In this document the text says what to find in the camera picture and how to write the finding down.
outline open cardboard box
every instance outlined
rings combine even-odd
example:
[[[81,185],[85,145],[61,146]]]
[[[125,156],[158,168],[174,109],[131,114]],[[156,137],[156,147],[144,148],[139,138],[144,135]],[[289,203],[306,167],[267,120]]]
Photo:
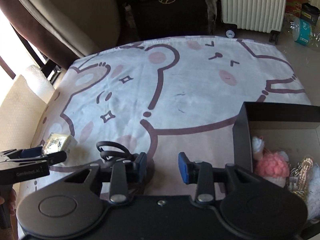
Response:
[[[244,102],[233,126],[235,164],[253,171],[252,136],[263,136],[265,146],[283,150],[295,166],[311,156],[320,164],[320,107],[280,103]],[[320,232],[320,223],[306,224],[303,239]]]

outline white suitcase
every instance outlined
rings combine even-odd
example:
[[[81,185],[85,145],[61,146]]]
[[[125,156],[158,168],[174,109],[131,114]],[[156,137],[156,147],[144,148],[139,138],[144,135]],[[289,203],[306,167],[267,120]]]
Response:
[[[271,33],[269,41],[278,42],[286,0],[221,0],[221,19],[227,25],[226,36],[236,29]]]

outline screw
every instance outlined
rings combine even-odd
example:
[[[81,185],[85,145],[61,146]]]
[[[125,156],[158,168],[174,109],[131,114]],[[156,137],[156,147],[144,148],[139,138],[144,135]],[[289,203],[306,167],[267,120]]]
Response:
[[[166,202],[165,200],[159,200],[157,203],[158,203],[159,206],[162,207],[162,206],[164,206],[167,202]]]
[[[110,197],[110,200],[114,203],[122,203],[127,200],[127,197],[122,194],[114,194]]]
[[[214,199],[213,196],[210,195],[210,194],[200,194],[200,195],[198,196],[198,200],[199,200],[200,202],[210,202],[210,201],[212,201],[213,199]]]

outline teal label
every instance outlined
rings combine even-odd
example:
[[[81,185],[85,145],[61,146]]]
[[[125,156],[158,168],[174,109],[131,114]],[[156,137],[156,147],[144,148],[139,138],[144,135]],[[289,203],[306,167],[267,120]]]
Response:
[[[296,40],[297,43],[302,45],[308,45],[310,39],[310,23],[300,19],[300,35],[299,38]]]

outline pink pom-pom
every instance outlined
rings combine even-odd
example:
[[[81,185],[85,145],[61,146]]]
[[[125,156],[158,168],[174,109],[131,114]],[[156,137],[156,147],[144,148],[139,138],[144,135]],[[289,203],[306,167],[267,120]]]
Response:
[[[255,173],[262,177],[286,178],[289,176],[289,165],[278,153],[267,153],[258,162]]]

